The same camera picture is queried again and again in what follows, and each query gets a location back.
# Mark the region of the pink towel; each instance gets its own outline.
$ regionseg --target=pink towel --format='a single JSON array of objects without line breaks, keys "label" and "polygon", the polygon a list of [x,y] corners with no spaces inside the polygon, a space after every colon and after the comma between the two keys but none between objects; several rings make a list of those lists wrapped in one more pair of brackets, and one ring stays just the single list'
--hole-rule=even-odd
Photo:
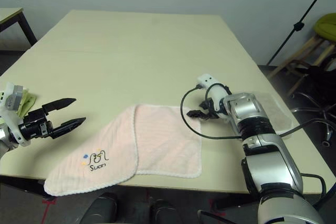
[{"label": "pink towel", "polygon": [[[198,120],[187,120],[200,132]],[[137,105],[66,157],[44,189],[62,196],[112,186],[134,174],[195,178],[201,171],[201,137],[183,123],[180,108]]]}]

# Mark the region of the green stool seat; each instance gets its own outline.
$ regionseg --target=green stool seat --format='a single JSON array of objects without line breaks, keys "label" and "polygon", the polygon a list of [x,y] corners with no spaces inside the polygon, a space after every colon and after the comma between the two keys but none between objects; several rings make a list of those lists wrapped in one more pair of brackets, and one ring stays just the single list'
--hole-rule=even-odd
[{"label": "green stool seat", "polygon": [[314,25],[314,31],[324,39],[336,41],[336,13],[320,18]]}]

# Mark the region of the green cloth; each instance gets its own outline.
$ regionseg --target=green cloth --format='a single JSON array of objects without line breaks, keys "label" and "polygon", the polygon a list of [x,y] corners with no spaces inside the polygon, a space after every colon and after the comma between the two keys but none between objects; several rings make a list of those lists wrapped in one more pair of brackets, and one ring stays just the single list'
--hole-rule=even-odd
[{"label": "green cloth", "polygon": [[314,31],[322,38],[336,42],[336,13],[329,13],[314,25]]},{"label": "green cloth", "polygon": [[[23,90],[22,98],[20,101],[19,109],[17,110],[16,114],[23,118],[28,111],[32,108],[36,101],[36,95],[30,94],[26,89]],[[4,123],[4,120],[0,118],[0,124]]]}]

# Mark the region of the red tape mark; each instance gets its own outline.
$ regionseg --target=red tape mark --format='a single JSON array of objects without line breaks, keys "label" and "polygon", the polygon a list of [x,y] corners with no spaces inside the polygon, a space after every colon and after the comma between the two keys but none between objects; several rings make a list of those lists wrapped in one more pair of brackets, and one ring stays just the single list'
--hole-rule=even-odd
[{"label": "red tape mark", "polygon": [[215,201],[214,199],[208,199],[208,203],[209,203],[210,209],[211,209],[210,212],[217,215],[217,216],[225,216],[226,215],[225,212],[215,212],[215,211],[213,211],[214,201]]},{"label": "red tape mark", "polygon": [[50,207],[50,205],[55,205],[56,204],[56,198],[53,199],[53,200],[42,200],[42,203],[47,204],[46,209],[44,210],[44,213],[43,213],[42,221],[41,221],[41,224],[44,224],[44,222],[46,220],[46,217],[47,217],[49,207]]}]

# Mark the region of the towel logo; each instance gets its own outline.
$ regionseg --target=towel logo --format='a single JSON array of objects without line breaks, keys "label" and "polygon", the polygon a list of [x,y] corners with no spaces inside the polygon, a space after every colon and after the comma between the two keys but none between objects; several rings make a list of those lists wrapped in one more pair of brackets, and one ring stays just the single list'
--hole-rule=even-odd
[{"label": "towel logo", "polygon": [[85,154],[84,157],[85,159],[89,159],[89,163],[87,162],[82,162],[82,165],[86,165],[90,167],[90,171],[94,171],[100,168],[103,168],[106,166],[106,163],[103,163],[104,161],[109,160],[106,158],[106,153],[104,150],[98,149],[97,153],[92,153],[89,157],[88,154]]}]

